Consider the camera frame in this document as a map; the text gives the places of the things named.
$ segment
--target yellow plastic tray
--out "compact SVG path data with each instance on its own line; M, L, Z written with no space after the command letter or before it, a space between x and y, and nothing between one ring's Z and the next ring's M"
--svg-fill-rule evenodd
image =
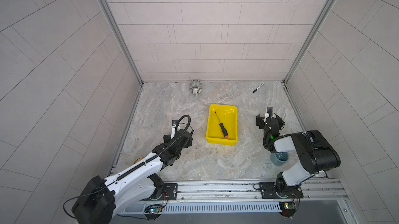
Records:
M217 120L215 111L223 126L227 130L229 137L225 138L220 128L219 121ZM209 106L209 116L208 116L208 126L206 128L206 138L208 142L225 144L225 145L235 145L238 141L238 131L237 131L237 119L238 119L238 109L231 105L210 105Z

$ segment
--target white vent grille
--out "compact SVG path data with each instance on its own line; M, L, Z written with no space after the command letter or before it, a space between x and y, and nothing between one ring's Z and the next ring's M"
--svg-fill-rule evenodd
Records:
M122 215L142 214L149 204L132 204ZM248 213L248 212L281 212L278 202L176 202L169 203L163 214L197 214L197 213Z

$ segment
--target blue-gray cup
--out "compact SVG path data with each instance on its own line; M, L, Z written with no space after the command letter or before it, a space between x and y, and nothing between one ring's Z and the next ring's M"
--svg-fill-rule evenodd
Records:
M273 164L277 166L281 166L284 163L288 161L288 153L287 152L281 152L281 153L271 153L270 154L270 160L272 161Z

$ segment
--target cable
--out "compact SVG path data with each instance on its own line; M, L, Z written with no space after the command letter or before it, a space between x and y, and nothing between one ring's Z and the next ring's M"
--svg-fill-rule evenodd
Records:
M166 203L165 206L162 206L161 209L163 209L164 207L166 207L167 203L169 202L169 196L167 195L167 192L164 190L165 194L166 194Z
M127 176L128 174L130 174L131 172L133 172L133 171L137 170L138 168L140 168L140 167L146 165L147 162L150 162L150 161L154 160L155 158L159 157L163 152L167 151L167 150L168 150L170 147L172 147L177 141L179 141L180 138L181 138L181 137L184 135L184 133L187 131L188 127L190 126L191 117L190 117L189 115L184 115L184 116L182 116L182 117L179 118L179 120L177 121L177 124L176 124L176 126L179 125L180 121L181 121L183 118L186 118L186 117L187 117L187 119L188 119L188 122L187 122L187 124L186 124L186 127L184 128L184 131L182 132L182 134L180 134L180 136L177 137L175 141L173 141L171 144L169 144L165 149L163 149L161 152L159 152L159 153L156 154L155 156L148 158L148 159L145 160L144 162L139 163L137 166L131 168L130 170L128 170L128 171L126 171L125 173L123 173L122 175L120 175L120 176L117 178L117 181L120 181L121 179L123 179L124 177L126 177L126 176Z
M97 191L94 191L93 193L84 194L84 195L79 195L79 196L77 196L77 197L72 197L71 199L66 200L66 201L64 202L64 204L62 205L62 208L64 209L64 212L65 212L69 217L76 219L75 217L73 217L72 215L70 215L70 214L67 212L67 210L65 209L65 204L66 204L68 201L73 200L73 199L76 199L76 198L79 198L79 197L86 197L86 196L89 196L89 195L91 195L91 194L96 194L96 193L102 191L104 188L107 188L108 186L110 186L110 185L112 185L112 184L114 184L114 183L115 183L115 182L111 182L111 183L108 184L107 186L105 186L105 187L103 187L103 188L101 188L101 189L99 189L99 190L97 190Z
M147 220L147 218L139 218L139 217L134 217L134 216L120 215L120 214L117 214L117 216L120 216L120 217L130 217L130 218L135 218L135 219L139 219L139 220Z
M179 123L179 124L185 124L185 125L187 125L187 123ZM188 127L190 127L191 130L193 130L193 128L192 128L191 126L188 126Z

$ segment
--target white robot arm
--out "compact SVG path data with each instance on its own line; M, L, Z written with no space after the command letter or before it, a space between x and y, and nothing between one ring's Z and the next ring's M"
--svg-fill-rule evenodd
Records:
M184 129L180 129L180 121L184 118L188 122ZM165 135L164 143L156 146L142 161L104 179L99 176L91 179L72 207L78 223L107 224L134 202L158 199L164 191L164 182L156 173L173 165L180 158L182 149L192 146L193 130L187 132L190 122L188 115L173 120L173 136Z

